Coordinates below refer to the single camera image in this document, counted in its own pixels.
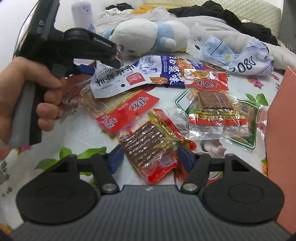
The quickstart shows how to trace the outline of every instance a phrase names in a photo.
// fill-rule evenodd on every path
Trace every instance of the gray ribbed surface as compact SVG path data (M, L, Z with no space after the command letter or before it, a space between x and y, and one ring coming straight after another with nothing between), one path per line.
M203 207L198 197L175 186L125 186L103 196L82 219L62 226L25 223L15 241L284 241L289 234L275 222L256 227L224 223Z

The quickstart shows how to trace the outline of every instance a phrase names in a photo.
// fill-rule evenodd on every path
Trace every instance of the plush toy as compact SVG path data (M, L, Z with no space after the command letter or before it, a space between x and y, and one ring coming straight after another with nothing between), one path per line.
M103 37L123 47L123 53L175 52L187 46L189 29L179 21L151 22L136 18L107 29Z

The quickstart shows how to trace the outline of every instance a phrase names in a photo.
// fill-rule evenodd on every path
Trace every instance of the red oval logo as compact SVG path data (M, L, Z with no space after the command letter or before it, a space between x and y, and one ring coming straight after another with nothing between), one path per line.
M221 89L221 85L219 83L208 79L196 80L194 81L193 85L195 88L204 91L218 91Z

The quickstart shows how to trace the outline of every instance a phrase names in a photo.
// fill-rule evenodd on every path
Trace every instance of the metal screw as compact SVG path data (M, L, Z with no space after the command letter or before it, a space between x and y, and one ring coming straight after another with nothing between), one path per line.
M197 186L194 183L186 183L183 185L183 189L186 191L192 192L197 189Z
M117 186L113 183L106 183L103 185L104 191L112 192L117 188Z

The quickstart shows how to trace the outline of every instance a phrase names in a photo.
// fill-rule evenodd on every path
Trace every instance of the crumpled plastic bag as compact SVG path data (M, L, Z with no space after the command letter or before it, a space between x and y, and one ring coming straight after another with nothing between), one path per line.
M203 48L204 60L241 75L268 75L274 70L273 56L261 41L250 43L241 54L235 54L219 39L210 36Z

